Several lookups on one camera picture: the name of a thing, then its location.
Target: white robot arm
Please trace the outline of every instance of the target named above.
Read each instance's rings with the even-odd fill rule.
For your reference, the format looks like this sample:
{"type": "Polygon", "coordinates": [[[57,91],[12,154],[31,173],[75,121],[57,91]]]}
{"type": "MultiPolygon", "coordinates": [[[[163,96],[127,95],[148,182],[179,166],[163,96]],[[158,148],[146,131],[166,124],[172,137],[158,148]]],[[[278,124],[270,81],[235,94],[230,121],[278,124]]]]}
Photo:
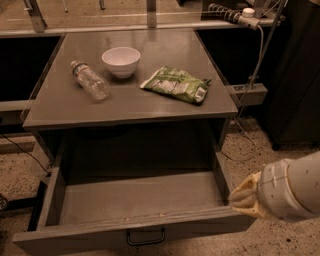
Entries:
{"type": "Polygon", "coordinates": [[[247,177],[229,202],[234,210],[263,219],[297,222],[320,217],[320,151],[268,164],[247,177]]]}

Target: cabinet top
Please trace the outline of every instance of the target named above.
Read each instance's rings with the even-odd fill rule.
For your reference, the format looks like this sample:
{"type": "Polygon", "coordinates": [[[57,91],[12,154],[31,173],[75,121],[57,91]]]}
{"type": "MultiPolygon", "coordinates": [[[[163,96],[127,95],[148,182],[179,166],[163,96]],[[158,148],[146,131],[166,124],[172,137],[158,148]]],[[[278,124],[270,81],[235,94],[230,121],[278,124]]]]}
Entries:
{"type": "Polygon", "coordinates": [[[24,122],[27,130],[64,129],[166,120],[234,116],[237,108],[193,29],[69,33],[66,35],[24,122]],[[113,77],[101,59],[113,47],[141,53],[135,74],[113,77]],[[111,96],[94,103],[75,81],[70,63],[83,60],[111,85],[111,96]],[[212,81],[203,104],[196,106],[140,89],[162,66],[212,81]]]}

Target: terrazzo floor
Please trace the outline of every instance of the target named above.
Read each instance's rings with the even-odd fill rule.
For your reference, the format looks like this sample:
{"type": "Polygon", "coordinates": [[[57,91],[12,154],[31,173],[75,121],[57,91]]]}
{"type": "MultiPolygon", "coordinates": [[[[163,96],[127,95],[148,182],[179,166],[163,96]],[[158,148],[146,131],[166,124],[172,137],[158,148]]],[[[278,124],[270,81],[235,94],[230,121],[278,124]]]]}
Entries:
{"type": "MultiPolygon", "coordinates": [[[[224,164],[235,185],[249,174],[262,170],[267,163],[283,158],[295,159],[320,150],[309,145],[286,145],[273,151],[271,141],[256,119],[245,118],[242,125],[255,147],[233,123],[229,127],[223,147],[223,152],[234,158],[231,160],[225,157],[224,164]]],[[[38,182],[44,179],[45,174],[30,173],[30,167],[35,166],[30,156],[24,153],[1,154],[0,164],[0,193],[9,200],[35,195],[38,182]]],[[[31,212],[32,208],[25,208],[0,213],[0,255],[27,255],[11,240],[14,233],[26,231],[31,212]]],[[[295,224],[256,220],[247,231],[240,233],[73,255],[320,255],[319,241],[320,218],[295,224]]]]}

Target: plastic water bottle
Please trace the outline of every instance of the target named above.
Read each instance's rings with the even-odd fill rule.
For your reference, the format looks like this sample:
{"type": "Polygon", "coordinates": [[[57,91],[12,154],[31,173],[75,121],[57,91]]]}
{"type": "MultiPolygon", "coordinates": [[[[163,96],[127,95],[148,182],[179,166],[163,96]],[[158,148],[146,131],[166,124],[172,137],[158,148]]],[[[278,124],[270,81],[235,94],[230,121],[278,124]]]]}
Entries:
{"type": "Polygon", "coordinates": [[[71,68],[78,83],[95,101],[103,101],[108,97],[110,94],[109,83],[95,73],[89,65],[83,61],[72,61],[71,68]]]}

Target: green snack bag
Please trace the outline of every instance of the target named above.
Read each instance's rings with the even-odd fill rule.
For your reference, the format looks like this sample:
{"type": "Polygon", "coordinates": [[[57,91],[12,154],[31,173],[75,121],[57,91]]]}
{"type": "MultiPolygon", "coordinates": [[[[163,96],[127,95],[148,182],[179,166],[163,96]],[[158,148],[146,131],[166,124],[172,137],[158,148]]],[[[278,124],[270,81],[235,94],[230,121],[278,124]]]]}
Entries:
{"type": "Polygon", "coordinates": [[[208,91],[210,80],[201,80],[183,70],[162,67],[140,88],[168,95],[182,101],[201,104],[208,91]]]}

